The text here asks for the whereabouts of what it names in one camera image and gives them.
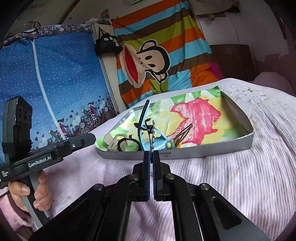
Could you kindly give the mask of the grey cardboard tray box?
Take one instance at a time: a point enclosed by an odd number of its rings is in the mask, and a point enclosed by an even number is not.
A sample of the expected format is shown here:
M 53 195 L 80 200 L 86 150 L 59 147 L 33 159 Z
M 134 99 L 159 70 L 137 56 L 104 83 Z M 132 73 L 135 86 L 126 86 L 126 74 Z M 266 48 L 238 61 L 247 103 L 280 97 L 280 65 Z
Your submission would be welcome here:
M 222 154 L 242 151 L 242 150 L 246 150 L 246 149 L 251 148 L 253 136 L 254 136 L 254 131 L 250 135 L 243 137 L 243 138 L 239 138 L 237 140 L 232 140 L 232 141 L 227 141 L 227 142 L 218 142 L 218 143 L 207 144 L 207 145 L 200 145 L 200 146 L 196 146 L 196 147 L 160 150 L 158 152 L 159 152 L 159 157 L 161 158 L 161 160 L 190 159 L 190 158 L 201 158 L 201 157 L 213 156 L 213 155 L 222 155 Z M 139 150 L 139 151 L 135 151 L 135 152 L 123 152 L 123 151 L 105 152 L 105 151 L 101 151 L 99 149 L 97 149 L 97 151 L 102 158 L 114 159 L 114 160 L 140 160 L 143 158 L 144 152 L 145 152 L 143 150 Z

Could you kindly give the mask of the white wall air conditioner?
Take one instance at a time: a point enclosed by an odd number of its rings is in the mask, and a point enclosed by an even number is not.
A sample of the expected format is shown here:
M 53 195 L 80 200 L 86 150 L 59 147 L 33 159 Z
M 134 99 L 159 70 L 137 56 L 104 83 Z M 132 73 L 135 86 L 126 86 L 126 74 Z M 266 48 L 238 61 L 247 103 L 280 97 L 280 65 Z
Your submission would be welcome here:
M 136 4 L 142 0 L 127 0 L 130 4 Z

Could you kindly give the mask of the beige plastic hair claw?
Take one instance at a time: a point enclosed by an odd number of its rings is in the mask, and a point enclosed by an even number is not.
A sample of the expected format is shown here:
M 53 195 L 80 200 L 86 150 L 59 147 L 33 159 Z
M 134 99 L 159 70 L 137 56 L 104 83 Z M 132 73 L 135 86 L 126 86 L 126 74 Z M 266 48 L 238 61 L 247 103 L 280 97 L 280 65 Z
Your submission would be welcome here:
M 110 133 L 108 133 L 104 136 L 103 140 L 107 144 L 108 151 L 116 152 L 116 151 L 119 151 L 118 142 L 123 138 L 127 138 L 127 135 L 119 133 L 119 134 L 116 134 L 114 137 L 112 137 L 112 135 Z

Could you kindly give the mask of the colourful painted paper lining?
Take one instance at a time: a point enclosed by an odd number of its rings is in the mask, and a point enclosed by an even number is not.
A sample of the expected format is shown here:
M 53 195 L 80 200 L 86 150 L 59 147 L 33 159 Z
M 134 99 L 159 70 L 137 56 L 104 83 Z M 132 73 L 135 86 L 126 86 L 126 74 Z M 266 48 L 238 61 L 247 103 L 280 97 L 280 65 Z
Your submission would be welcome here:
M 119 133 L 127 135 L 127 138 L 118 142 L 119 151 L 141 150 L 134 124 L 138 123 L 143 107 L 130 110 L 108 132 L 112 137 Z M 147 118 L 154 120 L 156 128 L 167 138 L 174 138 L 192 123 L 193 128 L 180 148 L 237 140 L 253 133 L 253 127 L 244 112 L 217 86 L 151 103 Z M 107 150 L 103 138 L 95 142 L 96 148 L 111 152 Z

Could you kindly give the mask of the blue dotted fabric wardrobe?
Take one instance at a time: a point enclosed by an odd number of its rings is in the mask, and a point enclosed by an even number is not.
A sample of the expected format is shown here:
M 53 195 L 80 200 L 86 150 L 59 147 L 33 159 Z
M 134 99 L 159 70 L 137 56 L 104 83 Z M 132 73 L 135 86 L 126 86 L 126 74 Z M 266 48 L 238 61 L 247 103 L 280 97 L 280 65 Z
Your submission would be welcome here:
M 95 53 L 93 27 L 55 25 L 5 40 L 1 104 L 21 96 L 33 108 L 32 150 L 92 131 L 116 116 Z

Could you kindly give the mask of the brown hanging cloth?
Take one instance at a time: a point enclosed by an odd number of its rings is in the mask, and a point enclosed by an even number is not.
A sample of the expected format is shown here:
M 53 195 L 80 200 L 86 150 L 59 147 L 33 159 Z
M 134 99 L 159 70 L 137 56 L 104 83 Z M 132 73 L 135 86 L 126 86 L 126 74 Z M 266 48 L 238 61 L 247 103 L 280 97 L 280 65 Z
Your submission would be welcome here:
M 196 16 L 216 14 L 229 10 L 237 0 L 189 0 L 190 6 Z

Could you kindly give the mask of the pink pillow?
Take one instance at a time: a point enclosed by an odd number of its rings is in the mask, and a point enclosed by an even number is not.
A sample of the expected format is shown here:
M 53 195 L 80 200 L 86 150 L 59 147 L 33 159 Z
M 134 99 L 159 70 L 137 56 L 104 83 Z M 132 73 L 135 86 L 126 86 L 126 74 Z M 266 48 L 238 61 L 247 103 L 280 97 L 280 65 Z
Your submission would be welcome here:
M 252 83 L 281 90 L 289 95 L 295 96 L 295 91 L 288 80 L 275 72 L 262 72 L 255 77 Z

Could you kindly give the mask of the striped monkey cartoon blanket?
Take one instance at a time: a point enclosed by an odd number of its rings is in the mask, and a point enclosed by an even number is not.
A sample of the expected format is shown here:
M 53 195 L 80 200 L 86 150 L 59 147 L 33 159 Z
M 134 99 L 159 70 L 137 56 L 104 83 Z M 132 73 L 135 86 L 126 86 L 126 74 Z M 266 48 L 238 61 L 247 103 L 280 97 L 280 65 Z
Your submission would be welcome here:
M 187 1 L 160 1 L 114 19 L 112 26 L 122 47 L 117 76 L 127 106 L 223 78 Z

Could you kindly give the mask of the black hanging tote bag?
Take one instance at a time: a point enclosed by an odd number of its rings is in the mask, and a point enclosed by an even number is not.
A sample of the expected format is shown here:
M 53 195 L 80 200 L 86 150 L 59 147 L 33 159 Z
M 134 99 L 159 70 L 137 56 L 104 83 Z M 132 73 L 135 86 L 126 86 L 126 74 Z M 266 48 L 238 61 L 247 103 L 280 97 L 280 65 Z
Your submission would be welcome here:
M 108 32 L 105 32 L 102 28 L 99 28 L 98 39 L 95 41 L 95 53 L 97 55 L 103 54 L 119 54 L 123 48 L 117 41 L 115 36 L 110 35 Z

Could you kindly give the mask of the light blue kids watch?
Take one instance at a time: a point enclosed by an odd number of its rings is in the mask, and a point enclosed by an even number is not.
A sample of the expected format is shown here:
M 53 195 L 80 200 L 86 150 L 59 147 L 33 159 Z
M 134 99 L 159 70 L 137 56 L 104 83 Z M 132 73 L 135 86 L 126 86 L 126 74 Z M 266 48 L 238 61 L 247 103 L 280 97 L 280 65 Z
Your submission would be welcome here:
M 172 138 L 167 138 L 160 130 L 156 128 L 154 120 L 147 118 L 147 113 L 151 101 L 147 100 L 144 104 L 138 123 L 135 123 L 137 128 L 137 136 L 143 151 L 160 151 L 175 148 L 175 143 Z

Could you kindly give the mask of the dark wooden headboard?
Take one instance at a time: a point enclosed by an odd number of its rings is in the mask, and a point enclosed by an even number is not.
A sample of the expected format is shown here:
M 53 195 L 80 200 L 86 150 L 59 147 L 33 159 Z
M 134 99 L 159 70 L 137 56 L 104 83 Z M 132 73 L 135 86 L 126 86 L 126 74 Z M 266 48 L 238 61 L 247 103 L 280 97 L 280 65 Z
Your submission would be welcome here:
M 236 78 L 252 82 L 256 77 L 255 66 L 248 45 L 210 45 L 213 58 L 225 78 Z

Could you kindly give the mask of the black white checkered hair clip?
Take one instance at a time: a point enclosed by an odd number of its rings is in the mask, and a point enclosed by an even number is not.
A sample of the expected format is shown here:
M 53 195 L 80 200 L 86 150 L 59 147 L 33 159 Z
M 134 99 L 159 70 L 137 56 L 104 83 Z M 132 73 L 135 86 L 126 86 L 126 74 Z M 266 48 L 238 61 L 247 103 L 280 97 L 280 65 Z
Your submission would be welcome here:
M 155 123 L 154 120 L 152 120 L 152 124 L 149 125 L 148 122 L 151 120 L 151 118 L 148 118 L 145 120 L 145 126 L 147 129 L 147 133 L 149 136 L 149 152 L 150 152 L 150 163 L 153 163 L 154 159 L 154 139 L 155 139 Z

